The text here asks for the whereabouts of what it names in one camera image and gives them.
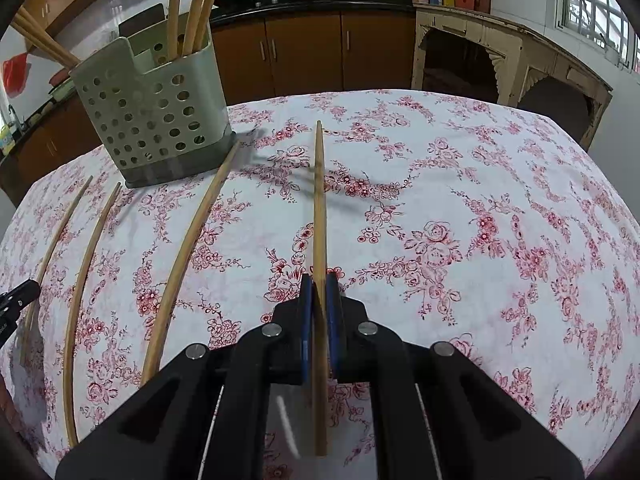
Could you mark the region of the floral pink tablecloth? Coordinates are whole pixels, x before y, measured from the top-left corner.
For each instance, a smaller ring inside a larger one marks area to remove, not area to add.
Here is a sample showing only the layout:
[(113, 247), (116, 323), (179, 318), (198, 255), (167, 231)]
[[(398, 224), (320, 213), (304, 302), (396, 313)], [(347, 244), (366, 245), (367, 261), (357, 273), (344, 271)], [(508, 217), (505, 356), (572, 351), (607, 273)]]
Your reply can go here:
[[(639, 401), (639, 225), (551, 119), (435, 93), (289, 96), (229, 112), (242, 138), (176, 302), (164, 359), (233, 344), (312, 268), (314, 133), (324, 132), (328, 268), (402, 339), (446, 340), (593, 471)], [(85, 436), (140, 385), (172, 264), (213, 180), (130, 190), (104, 148), (37, 181), (1, 243), (1, 286), (42, 282), (39, 335), (1, 373), (48, 474), (68, 450), (63, 350), (79, 307), (74, 414)]]

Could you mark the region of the green perforated utensil holder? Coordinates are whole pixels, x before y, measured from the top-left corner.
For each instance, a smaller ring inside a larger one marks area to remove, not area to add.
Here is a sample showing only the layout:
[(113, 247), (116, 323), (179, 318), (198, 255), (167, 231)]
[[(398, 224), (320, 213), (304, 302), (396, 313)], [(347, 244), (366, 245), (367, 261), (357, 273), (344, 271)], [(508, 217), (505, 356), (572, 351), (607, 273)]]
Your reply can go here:
[(167, 24), (118, 37), (70, 70), (96, 134), (128, 188), (218, 168), (235, 140), (212, 37), (170, 58)]

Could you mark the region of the stacked bowls on counter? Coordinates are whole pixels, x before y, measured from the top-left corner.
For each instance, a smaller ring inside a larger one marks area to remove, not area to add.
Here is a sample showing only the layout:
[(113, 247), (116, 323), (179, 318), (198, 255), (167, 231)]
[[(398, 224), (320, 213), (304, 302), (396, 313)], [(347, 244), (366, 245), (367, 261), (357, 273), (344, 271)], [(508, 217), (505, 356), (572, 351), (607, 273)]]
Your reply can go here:
[(50, 78), (49, 84), (51, 86), (49, 94), (54, 102), (63, 101), (75, 90), (75, 85), (70, 78), (70, 71), (67, 68), (62, 68), (55, 73)]

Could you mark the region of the dark cutting board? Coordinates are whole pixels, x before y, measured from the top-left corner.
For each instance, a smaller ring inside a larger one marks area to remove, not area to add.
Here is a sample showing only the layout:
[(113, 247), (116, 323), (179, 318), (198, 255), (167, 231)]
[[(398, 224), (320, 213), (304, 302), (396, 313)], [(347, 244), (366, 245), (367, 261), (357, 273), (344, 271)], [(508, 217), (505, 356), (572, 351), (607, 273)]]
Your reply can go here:
[(154, 4), (118, 25), (119, 37), (131, 37), (165, 19), (165, 8), (161, 3)]

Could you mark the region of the wooden lower cabinets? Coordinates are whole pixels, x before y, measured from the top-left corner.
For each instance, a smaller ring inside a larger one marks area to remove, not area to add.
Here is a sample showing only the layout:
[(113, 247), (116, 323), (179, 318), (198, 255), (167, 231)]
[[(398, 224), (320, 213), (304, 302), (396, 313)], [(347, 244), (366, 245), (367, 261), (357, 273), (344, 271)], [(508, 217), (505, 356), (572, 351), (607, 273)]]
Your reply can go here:
[[(274, 96), (411, 84), (416, 10), (409, 0), (316, 0), (210, 20), (230, 105)], [(1, 159), (13, 206), (30, 186), (99, 144), (77, 94), (50, 107)]]

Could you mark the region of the cream carved side table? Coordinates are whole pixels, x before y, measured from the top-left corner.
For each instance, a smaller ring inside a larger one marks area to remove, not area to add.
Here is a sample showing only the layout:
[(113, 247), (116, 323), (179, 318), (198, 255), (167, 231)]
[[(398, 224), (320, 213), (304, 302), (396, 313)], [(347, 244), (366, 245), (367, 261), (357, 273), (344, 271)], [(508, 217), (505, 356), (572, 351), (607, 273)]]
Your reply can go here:
[(523, 24), (498, 16), (416, 3), (416, 41), (414, 42), (411, 88), (422, 86), (425, 52), (424, 37), (431, 30), (446, 32), (482, 47), (494, 69), (498, 103), (517, 106), (533, 86), (548, 77), (582, 92), (591, 101), (588, 125), (577, 143), (589, 150), (602, 116), (612, 100), (612, 87), (575, 55)]

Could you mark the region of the red hanging plastic bag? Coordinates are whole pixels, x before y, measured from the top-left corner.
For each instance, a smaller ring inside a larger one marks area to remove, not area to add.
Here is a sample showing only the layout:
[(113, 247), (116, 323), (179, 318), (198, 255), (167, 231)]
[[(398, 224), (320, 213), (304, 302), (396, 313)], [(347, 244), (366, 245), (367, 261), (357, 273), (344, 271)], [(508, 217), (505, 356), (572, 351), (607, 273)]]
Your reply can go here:
[(2, 62), (2, 84), (9, 98), (19, 96), (26, 87), (29, 64), (28, 53), (23, 52)]

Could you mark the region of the yellow detergent bottle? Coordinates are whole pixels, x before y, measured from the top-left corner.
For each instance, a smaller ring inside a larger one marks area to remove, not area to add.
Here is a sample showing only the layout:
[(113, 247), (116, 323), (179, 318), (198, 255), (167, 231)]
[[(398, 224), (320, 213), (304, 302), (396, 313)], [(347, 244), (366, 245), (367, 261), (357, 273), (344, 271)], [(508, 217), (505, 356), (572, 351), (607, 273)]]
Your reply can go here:
[(0, 151), (3, 156), (8, 156), (14, 148), (15, 140), (11, 128), (4, 125), (0, 130)]

